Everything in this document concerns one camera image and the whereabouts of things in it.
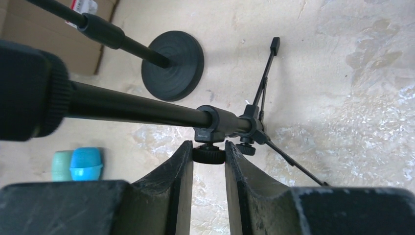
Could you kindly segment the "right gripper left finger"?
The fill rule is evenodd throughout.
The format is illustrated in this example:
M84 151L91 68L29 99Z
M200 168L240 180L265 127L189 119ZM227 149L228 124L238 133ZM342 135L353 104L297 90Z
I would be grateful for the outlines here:
M193 144L134 183L21 183L0 191L3 235L187 235Z

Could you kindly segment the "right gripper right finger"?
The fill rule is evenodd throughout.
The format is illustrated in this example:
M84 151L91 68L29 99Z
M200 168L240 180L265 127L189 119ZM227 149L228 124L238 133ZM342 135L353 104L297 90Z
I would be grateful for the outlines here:
M289 187L228 141L225 179L233 235L412 235L415 196L403 188Z

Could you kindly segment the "blue microphone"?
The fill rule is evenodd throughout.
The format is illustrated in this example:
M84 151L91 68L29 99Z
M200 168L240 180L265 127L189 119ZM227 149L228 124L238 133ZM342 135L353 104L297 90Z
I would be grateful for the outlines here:
M102 167L97 147L81 147L73 151L69 171L73 181L98 181Z

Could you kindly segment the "green microphone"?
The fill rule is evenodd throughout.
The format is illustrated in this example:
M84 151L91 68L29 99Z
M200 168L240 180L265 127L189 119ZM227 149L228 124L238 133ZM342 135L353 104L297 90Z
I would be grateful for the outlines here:
M70 164L73 150L56 151L51 162L51 179L54 182L72 181Z

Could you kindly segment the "black round-base clip stand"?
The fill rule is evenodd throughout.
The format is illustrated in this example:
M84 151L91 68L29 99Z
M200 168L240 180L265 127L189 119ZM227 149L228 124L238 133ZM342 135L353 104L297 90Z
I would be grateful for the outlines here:
M146 47L126 36L120 27L94 14L78 13L56 0L32 0L31 4L76 25L79 32L93 41L141 58L143 83L157 99L183 99L202 77L205 65L202 47L186 32L165 32Z

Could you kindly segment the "black tripod shock-mount stand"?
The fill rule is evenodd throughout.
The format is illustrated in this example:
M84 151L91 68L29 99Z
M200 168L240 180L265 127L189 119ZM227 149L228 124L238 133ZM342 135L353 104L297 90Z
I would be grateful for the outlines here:
M141 96L116 92L71 81L64 62L57 56L25 45L0 43L0 138L28 141L52 134L64 118L149 123L191 127L195 141L194 160L222 164L224 151L215 146L226 137L240 137L237 145L245 155L254 155L252 143L266 144L289 165L297 167L320 186L321 181L278 148L265 133L263 109L247 105L235 114L203 105L191 109Z

